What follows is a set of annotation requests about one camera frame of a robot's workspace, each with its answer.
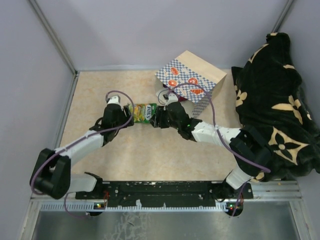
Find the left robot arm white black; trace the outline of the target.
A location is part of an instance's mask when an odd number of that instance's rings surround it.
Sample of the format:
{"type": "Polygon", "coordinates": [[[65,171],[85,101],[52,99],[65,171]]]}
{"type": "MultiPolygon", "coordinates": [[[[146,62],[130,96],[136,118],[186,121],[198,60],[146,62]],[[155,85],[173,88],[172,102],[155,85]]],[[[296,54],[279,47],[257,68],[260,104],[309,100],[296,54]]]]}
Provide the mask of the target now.
{"type": "Polygon", "coordinates": [[[47,195],[59,200],[69,193],[87,192],[97,199],[103,195],[104,186],[92,173],[71,174],[72,167],[89,153],[110,143],[120,129],[134,125],[128,105],[109,103],[103,117],[97,120],[83,136],[56,149],[43,149],[37,158],[30,178],[30,187],[37,195],[47,195]]]}

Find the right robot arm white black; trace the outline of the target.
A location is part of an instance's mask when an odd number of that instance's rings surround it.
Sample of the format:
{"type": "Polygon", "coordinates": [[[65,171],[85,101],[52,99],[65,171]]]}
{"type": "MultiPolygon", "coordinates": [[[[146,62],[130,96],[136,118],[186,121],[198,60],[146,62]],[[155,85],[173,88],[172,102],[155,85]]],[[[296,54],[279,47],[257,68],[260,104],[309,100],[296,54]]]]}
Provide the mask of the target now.
{"type": "Polygon", "coordinates": [[[270,173],[272,150],[263,136],[252,126],[227,128],[189,117],[179,102],[157,106],[150,119],[155,128],[174,128],[185,140],[225,147],[236,160],[235,168],[222,182],[223,192],[235,198],[241,187],[259,173],[270,173]]]}

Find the blue checkered paper bag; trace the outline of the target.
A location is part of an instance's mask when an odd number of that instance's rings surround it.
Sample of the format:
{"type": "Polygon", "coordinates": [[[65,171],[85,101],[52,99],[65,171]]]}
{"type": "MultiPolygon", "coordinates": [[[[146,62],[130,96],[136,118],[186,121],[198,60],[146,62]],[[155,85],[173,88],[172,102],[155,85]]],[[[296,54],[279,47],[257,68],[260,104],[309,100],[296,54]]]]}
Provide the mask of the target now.
{"type": "Polygon", "coordinates": [[[186,112],[198,117],[209,105],[205,92],[216,96],[224,83],[227,73],[194,53],[186,50],[155,73],[165,87],[186,99],[186,112]]]}

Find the green snack packet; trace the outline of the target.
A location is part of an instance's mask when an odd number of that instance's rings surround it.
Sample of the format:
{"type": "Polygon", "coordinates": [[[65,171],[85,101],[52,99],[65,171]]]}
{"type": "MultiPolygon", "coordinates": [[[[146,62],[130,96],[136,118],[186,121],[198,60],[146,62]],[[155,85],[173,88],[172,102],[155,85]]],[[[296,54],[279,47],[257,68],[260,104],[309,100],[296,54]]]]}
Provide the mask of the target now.
{"type": "Polygon", "coordinates": [[[133,114],[133,122],[135,124],[149,124],[157,108],[156,103],[137,103],[134,105],[129,103],[127,106],[133,114]]]}

